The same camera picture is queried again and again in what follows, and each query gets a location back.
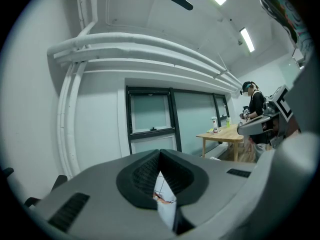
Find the gray plastic panel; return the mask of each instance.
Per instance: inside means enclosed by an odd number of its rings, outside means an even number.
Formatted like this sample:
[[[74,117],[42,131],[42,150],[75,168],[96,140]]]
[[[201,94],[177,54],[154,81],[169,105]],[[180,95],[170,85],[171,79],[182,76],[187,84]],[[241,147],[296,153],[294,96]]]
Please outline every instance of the gray plastic panel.
[[[195,226],[201,225],[217,214],[235,197],[248,180],[244,177],[229,174],[227,171],[238,169],[252,172],[256,165],[254,163],[203,159],[202,157],[186,155],[174,150],[169,151],[201,167],[208,174],[209,185],[199,201],[181,207],[184,217]]]
[[[71,236],[130,240],[173,237],[175,234],[165,225],[157,210],[136,208],[116,186],[120,170],[149,153],[130,155],[86,169],[52,191],[39,202],[35,211],[49,220],[74,193],[80,192],[90,198],[68,230]]]
[[[254,164],[254,170],[247,181],[218,213],[213,214],[210,219],[197,228],[172,239],[242,239],[244,225],[257,207],[265,188],[274,153],[273,149],[262,154],[258,163]],[[211,197],[211,205],[215,206],[213,197]]]
[[[262,134],[264,130],[262,129],[262,124],[269,121],[271,118],[267,115],[264,115],[262,118],[257,120],[251,120],[243,125],[238,125],[237,132],[240,135],[249,136]]]
[[[270,175],[245,239],[260,239],[288,216],[315,175],[320,136],[305,132],[287,138],[274,154]]]
[[[314,52],[294,81],[293,88],[284,96],[302,132],[320,134],[319,68],[319,58]]]

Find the window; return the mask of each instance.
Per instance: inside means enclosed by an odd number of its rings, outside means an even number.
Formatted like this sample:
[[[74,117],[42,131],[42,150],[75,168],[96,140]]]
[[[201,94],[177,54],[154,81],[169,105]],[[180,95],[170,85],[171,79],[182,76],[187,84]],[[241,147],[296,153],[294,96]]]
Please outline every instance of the window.
[[[214,99],[218,112],[218,125],[219,127],[226,126],[227,118],[230,117],[226,97],[214,94]]]
[[[196,135],[226,124],[229,116],[224,95],[173,88],[126,87],[127,132],[131,154],[171,149],[201,156]],[[219,145],[206,142],[206,153]]]
[[[206,133],[213,127],[212,117],[216,108],[212,94],[174,92],[179,122],[181,149],[183,153],[201,156],[203,140],[196,135]],[[207,141],[205,152],[218,146],[216,141]]]
[[[127,87],[126,93],[130,153],[177,150],[170,90]]]
[[[171,128],[168,95],[132,95],[132,132],[141,133],[153,129]]]
[[[134,139],[131,141],[132,154],[148,150],[177,150],[174,134],[161,135],[149,138]]]

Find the window pane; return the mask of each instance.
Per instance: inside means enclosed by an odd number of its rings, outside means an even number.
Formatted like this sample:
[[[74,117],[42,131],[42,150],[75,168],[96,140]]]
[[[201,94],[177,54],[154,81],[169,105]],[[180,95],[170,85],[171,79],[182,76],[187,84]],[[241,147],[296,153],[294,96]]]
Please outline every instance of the window pane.
[[[216,98],[216,103],[218,105],[219,115],[220,117],[228,116],[226,105],[223,98]]]
[[[178,114],[182,152],[201,156],[202,138],[196,135],[204,134],[213,128],[212,117],[216,117],[216,109],[212,95],[195,93],[174,93]],[[209,152],[219,143],[206,141],[205,152]]]
[[[221,126],[226,126],[227,125],[227,119],[220,120],[221,121]]]
[[[132,95],[131,119],[134,133],[170,128],[168,96]]]
[[[174,134],[162,135],[151,138],[135,139],[131,141],[132,154],[148,150],[177,150]]]

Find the black vent grille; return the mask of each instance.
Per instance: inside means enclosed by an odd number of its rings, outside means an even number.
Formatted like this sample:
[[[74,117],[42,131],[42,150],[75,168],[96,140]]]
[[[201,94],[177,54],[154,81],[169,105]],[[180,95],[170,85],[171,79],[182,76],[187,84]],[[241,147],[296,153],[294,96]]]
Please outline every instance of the black vent grille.
[[[176,196],[194,181],[194,173],[190,169],[165,154],[160,157],[160,168],[164,179]]]
[[[57,229],[67,232],[77,218],[89,196],[83,193],[75,193],[48,221]]]
[[[132,180],[135,187],[152,198],[159,172],[159,154],[157,154],[134,170]]]
[[[230,169],[226,172],[227,174],[232,174],[244,178],[249,178],[251,172],[250,171],[245,171],[245,170],[237,170],[237,169]]]

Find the black shirt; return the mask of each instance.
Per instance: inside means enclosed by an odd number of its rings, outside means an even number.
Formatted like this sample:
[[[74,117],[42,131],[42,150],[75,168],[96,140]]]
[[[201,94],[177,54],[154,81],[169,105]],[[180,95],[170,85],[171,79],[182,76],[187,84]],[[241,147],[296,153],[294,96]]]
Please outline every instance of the black shirt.
[[[250,113],[252,114],[253,112],[256,112],[258,116],[261,116],[264,112],[263,107],[264,107],[265,97],[261,92],[257,90],[254,90],[253,94],[254,95],[251,96],[251,100],[249,104]]]

